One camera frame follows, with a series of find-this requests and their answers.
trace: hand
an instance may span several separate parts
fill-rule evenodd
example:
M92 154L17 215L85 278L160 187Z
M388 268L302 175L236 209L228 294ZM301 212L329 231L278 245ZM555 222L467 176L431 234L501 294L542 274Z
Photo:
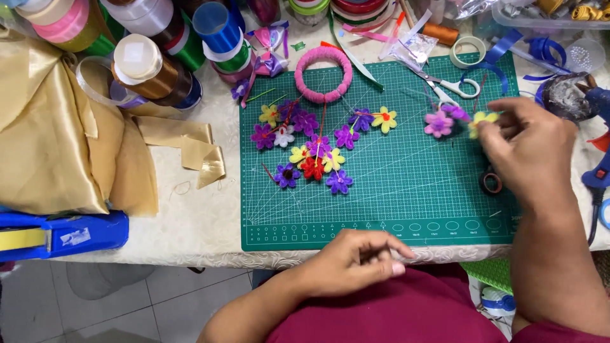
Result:
M570 160L576 126L526 98L489 103L504 111L495 123L479 123L479 136L502 181L525 209L573 198Z
M413 251L385 231L343 229L322 251L293 269L308 297L339 297L405 272L390 249L405 258Z

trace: yellow flower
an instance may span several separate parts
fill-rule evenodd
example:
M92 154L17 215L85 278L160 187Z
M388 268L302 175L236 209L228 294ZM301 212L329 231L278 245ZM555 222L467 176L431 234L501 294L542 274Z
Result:
M386 106L381 106L379 109L379 113L373 113L375 120L371 123L372 126L381 125L381 132L387 134L390 132L390 128L393 129L396 127L396 111L388 112Z
M341 169L341 164L345 163L345 157L339 156L340 150L339 148L334 148L331 151L332 157L328 157L324 155L322 158L322 164L324 165L324 172L328 173L331 169L339 170Z
M290 152L292 153L292 156L290 156L288 160L290 161L290 163L293 164L298 163L296 167L299 169L302 169L301 164L305 162L305 158L311 157L311 155L309 154L309 149L307 149L307 147L304 145L301 145L301 148L293 146Z
M263 111L263 114L259 116L260 122L267 122L272 128L274 128L277 125L276 121L279 121L278 107L276 105L271 105L269 108L269 106L263 105L260 107L260 109Z
M490 123L498 120L500 116L497 113L485 114L485 112L477 112L475 113L474 119L468 123L468 129L470 130L470 138L476 139L479 137L479 130L477 129L477 125L482 121L489 121Z

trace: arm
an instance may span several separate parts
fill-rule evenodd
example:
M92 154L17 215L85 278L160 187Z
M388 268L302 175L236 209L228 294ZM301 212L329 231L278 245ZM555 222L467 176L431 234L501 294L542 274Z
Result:
M547 320L610 337L608 298L570 183L575 125L525 98L489 107L504 113L480 127L481 144L523 208L511 252L513 333Z
M390 248L413 252L383 231L342 230L316 256L231 301L206 324L197 343L263 342L309 297L338 297L405 273Z

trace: small purple flower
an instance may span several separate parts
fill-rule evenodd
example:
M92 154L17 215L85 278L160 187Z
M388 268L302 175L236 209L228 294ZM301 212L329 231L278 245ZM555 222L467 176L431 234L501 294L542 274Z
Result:
M325 153L331 152L331 146L328 145L328 136L323 136L318 140L318 135L311 136L311 142L305 142L305 147L309 149L311 156L324 157Z
M356 109L355 112L371 113L368 109ZM347 119L347 122L350 124L354 124L354 126L352 127L354 131L358 131L360 129L362 129L363 131L368 131L368 129L370 128L370 124L373 122L373 120L375 120L375 117L373 117L372 115L354 113L354 115L352 115L350 119Z
M284 100L284 104L281 106L278 106L278 110L279 110L279 118L281 120L286 120L286 117L288 117L288 111L290 110L290 103L292 103L292 100ZM301 112L301 105L299 105L299 103L295 103L292 105L292 111L290 113L290 119L294 119L297 115L297 113Z
M271 131L271 125L269 125L268 123L265 124L265 126L263 126L262 128L258 124L254 125L255 134L251 135L250 139L252 140L252 142L256 142L257 149L260 150L264 147L270 149L273 147L275 133L269 133L269 131Z
M285 167L278 165L278 173L274 175L273 180L278 182L280 187L286 188L286 186L295 187L296 179L300 177L301 172L295 170L292 163L288 163Z
M442 135L451 133L453 119L447 118L443 110L438 110L436 114L426 114L426 126L423 132L433 135L435 138L440 138Z
M352 150L354 148L354 141L360 138L358 132L350 132L350 127L343 125L341 130L335 131L335 137L337 137L337 147L340 148L345 145L346 148Z
M440 107L440 109L451 114L453 119L460 119L460 120L464 120L466 122L470 122L472 120L472 119L470 119L470 116L468 115L468 113L466 113L466 111L464 111L459 106L442 105Z
M248 79L243 79L237 81L235 87L231 88L231 95L233 96L233 100L243 96L246 93L246 89L248 89L248 85L250 82Z
M326 179L326 185L331 186L331 193L336 194L338 190L343 194L347 194L349 190L347 186L351 185L354 182L352 178L348 178L345 175L345 170L341 169L331 175Z
M301 110L301 112L293 118L295 121L295 131L303 131L308 137L311 137L312 134L314 134L314 129L320 127L320 124L315 119L315 113L307 113L306 110Z

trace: pipe cleaner flower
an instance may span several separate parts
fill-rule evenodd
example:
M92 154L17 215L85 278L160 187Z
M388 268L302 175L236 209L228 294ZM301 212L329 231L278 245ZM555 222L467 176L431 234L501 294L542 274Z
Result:
M435 138L451 133L453 119L447 118L443 110L436 111L436 114L426 114L425 120L428 125L423 129L423 132L431 134Z
M477 129L477 125L479 125L482 121L489 121L490 123L495 122L499 119L497 113L485 114L485 112L477 112L475 113L475 118L473 121L468 123L468 129L470 130L470 138L475 139L479 137L479 130Z
M273 140L275 139L275 133L270 132L271 125L265 124L262 128L260 125L254 125L254 134L250 136L252 142L256 142L256 148L262 149L264 147L272 148Z
M306 110L301 110L301 112L298 112L293 118L295 121L295 131L303 131L308 137L311 137L311 135L314 134L314 129L320 127L320 124L315 119L315 113L307 113Z
M301 148L293 146L290 152L292 153L292 156L290 156L288 160L291 163L298 163L296 167L300 169L303 169L303 162L305 162L305 159L307 157L311 157L309 154L309 149L307 149L307 147L304 145L301 145Z
M440 109L442 109L446 113L451 114L453 119L460 119L460 120L464 120L464 121L468 121L468 122L471 121L468 113L466 113L466 111L464 111L463 108L461 108L459 106L442 105L440 107Z
M373 113L373 115L375 116L375 120L373 120L373 123L371 123L371 125L381 125L381 132L385 134L390 132L390 129L395 128L397 125L396 120L394 120L394 118L396 118L396 111L393 110L391 112L388 112L386 106L381 106L381 108L379 109L379 113Z
M331 186L331 193L336 194L338 190L343 194L347 194L350 190L347 186L354 183L352 178L348 178L345 174L345 170L335 171L326 179L326 185Z
M279 186L286 188L286 186L295 187L296 179L301 177L301 172L294 169L292 163L278 165L278 173L273 176L273 180L279 183Z
M295 132L295 128L292 125L282 125L279 127L278 131L275 134L274 145L279 145L282 148L288 146L288 143L294 142L295 136L292 133Z
M278 107L279 118L281 120L286 120L286 118L288 117L288 111L290 110L290 103L292 103L292 102L293 102L293 100L284 100L284 104ZM299 103L292 104L292 111L290 112L290 119L292 119L293 123L294 123L294 118L295 118L296 114L299 112L301 112L301 105L299 105Z
M248 89L248 84L250 82L248 79L243 79L237 81L235 87L231 88L231 95L233 96L233 100L243 96L246 93L246 89Z
M350 127L343 125L341 130L335 130L335 137L337 137L337 146L340 148L345 145L346 148L352 150L354 148L354 141L360 138L358 132L350 132Z
M331 146L328 145L328 136L322 136L318 139L318 135L311 135L311 142L305 142L305 146L309 149L311 156L324 157L326 153L331 152Z
M330 172L331 169L341 169L341 164L345 163L345 157L339 156L339 153L339 148L334 148L330 153L326 153L326 155L322 158L325 173Z
M366 114L354 113L354 115L352 115L350 119L347 119L348 123L353 124L351 129L354 131L358 131L360 129L363 131L368 131L368 129L370 128L369 125L373 122L373 120L375 120L375 117L373 117L372 115L368 115L368 113L371 113L368 109L356 109L354 111Z
M322 179L324 165L322 164L321 158L318 157L314 160L311 157L307 157L301 168L303 168L303 176L305 176L306 179L314 178L316 181Z
M277 125L276 122L280 121L278 107L275 105L271 105L271 107L263 105L260 107L260 109L263 111L263 114L259 116L260 122L265 123L267 121L271 127L274 128Z

